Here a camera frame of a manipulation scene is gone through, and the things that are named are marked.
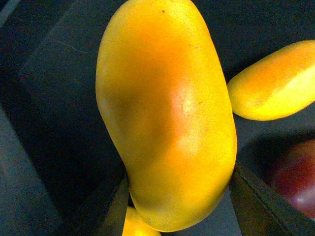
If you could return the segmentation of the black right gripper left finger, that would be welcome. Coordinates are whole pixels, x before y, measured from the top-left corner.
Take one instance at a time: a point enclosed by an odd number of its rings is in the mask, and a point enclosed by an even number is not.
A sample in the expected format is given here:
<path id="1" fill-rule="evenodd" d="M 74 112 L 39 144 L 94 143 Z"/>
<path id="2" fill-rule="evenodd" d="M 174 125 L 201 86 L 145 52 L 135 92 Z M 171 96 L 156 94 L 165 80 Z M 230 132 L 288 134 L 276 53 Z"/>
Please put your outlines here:
<path id="1" fill-rule="evenodd" d="M 123 234 L 128 198 L 128 180 L 127 175 L 124 174 L 97 231 L 98 236 L 121 236 Z"/>

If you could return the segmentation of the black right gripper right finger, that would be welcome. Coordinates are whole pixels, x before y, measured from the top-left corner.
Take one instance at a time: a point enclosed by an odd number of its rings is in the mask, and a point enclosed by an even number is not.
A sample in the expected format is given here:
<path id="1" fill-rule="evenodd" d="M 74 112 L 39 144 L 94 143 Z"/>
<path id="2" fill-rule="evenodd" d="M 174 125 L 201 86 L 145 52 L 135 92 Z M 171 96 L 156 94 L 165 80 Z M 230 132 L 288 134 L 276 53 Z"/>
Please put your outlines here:
<path id="1" fill-rule="evenodd" d="M 292 207 L 250 170 L 237 163 L 231 201 L 244 236 L 313 236 L 315 222 Z"/>

